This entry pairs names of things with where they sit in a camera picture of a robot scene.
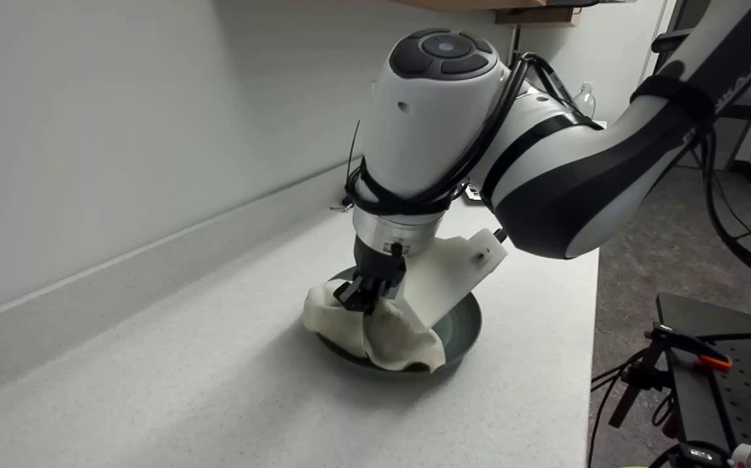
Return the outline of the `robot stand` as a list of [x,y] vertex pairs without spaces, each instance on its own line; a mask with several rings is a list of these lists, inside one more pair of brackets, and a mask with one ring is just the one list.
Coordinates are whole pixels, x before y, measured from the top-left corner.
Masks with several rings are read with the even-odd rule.
[[[661,293],[656,302],[661,323],[682,333],[751,332],[746,312],[669,293]],[[690,353],[667,350],[675,402],[664,433],[729,450],[751,445],[751,340],[717,341],[715,348],[732,359],[730,371],[710,371]]]

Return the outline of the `grey plate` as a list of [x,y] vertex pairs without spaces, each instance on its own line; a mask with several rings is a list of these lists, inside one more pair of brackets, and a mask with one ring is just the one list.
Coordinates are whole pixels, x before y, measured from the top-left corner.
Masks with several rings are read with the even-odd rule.
[[[338,272],[336,276],[328,279],[330,280],[343,280],[351,281],[355,269],[349,267],[342,272]],[[389,300],[394,299],[396,290],[393,289],[390,292]],[[461,361],[467,355],[467,353],[474,347],[479,339],[480,332],[483,325],[483,315],[479,302],[472,294],[465,296],[456,306],[454,306],[447,314],[444,315],[437,323],[435,323],[430,331],[435,332],[442,340],[444,349],[446,350],[447,362],[446,364],[435,371],[429,372],[423,365],[411,365],[408,370],[405,371],[387,371],[373,364],[365,359],[355,358],[350,356],[343,350],[337,348],[328,340],[319,337],[316,333],[313,333],[319,341],[328,349],[331,353],[342,358],[349,364],[355,367],[375,373],[376,375],[402,375],[402,376],[427,376],[441,374],[451,369],[455,369],[461,364]]]

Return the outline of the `cream cloth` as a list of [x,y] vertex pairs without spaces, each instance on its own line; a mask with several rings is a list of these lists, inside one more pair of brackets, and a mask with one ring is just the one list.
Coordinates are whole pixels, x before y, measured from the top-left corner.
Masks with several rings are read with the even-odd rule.
[[386,371],[423,365],[432,372],[446,364],[441,338],[434,331],[414,331],[393,300],[379,299],[372,312],[343,308],[333,295],[343,284],[343,279],[331,279],[311,287],[301,314],[307,331]]

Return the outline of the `wooden shelf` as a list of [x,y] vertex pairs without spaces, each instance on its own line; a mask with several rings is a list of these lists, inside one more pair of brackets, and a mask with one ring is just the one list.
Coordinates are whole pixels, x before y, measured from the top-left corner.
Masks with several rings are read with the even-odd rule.
[[389,0],[436,12],[493,12],[497,25],[575,27],[583,9],[600,0]]

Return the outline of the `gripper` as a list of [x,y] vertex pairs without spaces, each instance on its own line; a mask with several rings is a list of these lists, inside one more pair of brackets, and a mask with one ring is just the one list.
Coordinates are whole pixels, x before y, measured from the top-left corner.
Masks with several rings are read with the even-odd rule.
[[344,281],[334,290],[334,299],[346,311],[362,311],[371,315],[376,306],[398,287],[407,272],[401,244],[388,244],[388,252],[378,251],[355,238],[353,255],[357,266],[351,281]]

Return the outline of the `clear plastic bottle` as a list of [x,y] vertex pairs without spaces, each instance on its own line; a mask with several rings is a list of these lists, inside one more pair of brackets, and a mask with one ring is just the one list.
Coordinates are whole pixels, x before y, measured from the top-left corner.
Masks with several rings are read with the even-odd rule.
[[596,114],[596,98],[594,95],[594,83],[582,82],[581,88],[574,100],[572,100],[574,106],[581,113],[592,120],[595,120]]

